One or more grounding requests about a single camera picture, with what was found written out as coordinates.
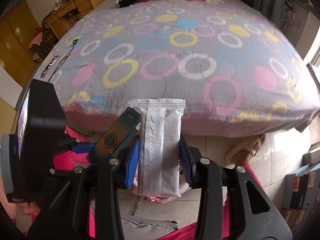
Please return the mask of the circle patterned bed sheet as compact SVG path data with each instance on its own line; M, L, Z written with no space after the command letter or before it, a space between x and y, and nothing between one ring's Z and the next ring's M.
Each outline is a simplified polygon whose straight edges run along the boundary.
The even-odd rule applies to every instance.
M139 99L185 100L182 131L194 135L303 131L319 114L316 80L298 52L240 0L106 0L61 38L36 78L54 84L69 124L95 131Z

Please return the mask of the dark green slim box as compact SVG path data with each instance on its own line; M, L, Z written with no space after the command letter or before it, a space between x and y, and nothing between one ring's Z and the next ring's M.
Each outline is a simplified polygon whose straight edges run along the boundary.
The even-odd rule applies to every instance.
M140 114L133 108L127 107L90 150L87 156L89 163L93 165L110 158L116 158L139 131L140 120Z

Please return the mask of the stacked shoe boxes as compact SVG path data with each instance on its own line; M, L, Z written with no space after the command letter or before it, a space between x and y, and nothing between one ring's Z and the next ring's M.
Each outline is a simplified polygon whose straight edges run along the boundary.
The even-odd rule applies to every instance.
M297 235L319 207L319 148L303 155L303 166L285 176L280 213Z

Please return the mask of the white plastic pouch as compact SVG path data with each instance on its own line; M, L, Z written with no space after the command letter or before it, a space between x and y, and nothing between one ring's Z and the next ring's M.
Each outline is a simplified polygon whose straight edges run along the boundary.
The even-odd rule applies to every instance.
M139 99L141 113L137 193L180 197L180 138L183 99Z

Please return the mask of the wooden wardrobe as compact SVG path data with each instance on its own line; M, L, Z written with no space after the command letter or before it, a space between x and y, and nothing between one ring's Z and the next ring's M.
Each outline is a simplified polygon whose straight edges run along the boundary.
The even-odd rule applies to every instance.
M29 44L39 24L26 1L13 6L1 17L1 67L22 87L37 64Z

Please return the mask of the black white plush toy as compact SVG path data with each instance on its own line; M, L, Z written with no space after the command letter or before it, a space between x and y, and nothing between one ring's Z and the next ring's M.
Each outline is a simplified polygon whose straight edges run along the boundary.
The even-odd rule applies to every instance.
M131 7L133 6L138 0L118 0L117 5L119 5L120 8L124 7Z

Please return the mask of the wooden dresser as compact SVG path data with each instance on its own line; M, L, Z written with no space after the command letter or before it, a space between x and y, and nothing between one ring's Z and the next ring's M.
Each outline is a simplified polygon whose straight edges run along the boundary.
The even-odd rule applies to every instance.
M60 40L75 24L105 0L70 0L49 13L42 21Z

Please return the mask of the beige slipper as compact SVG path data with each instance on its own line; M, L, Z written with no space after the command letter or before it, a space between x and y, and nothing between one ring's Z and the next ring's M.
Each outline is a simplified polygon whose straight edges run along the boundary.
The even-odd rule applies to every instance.
M266 141L266 135L248 137L234 146L225 156L227 165L241 166L249 164L251 159L259 152Z

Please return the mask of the pink hair clip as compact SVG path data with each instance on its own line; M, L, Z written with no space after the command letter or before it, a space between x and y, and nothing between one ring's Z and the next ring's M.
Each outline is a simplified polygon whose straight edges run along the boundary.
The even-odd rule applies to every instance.
M44 78L46 77L48 71L50 70L50 68L53 66L53 64L60 58L59 55L55 55L51 61L46 65L45 69L43 70L43 72L41 73L40 77Z

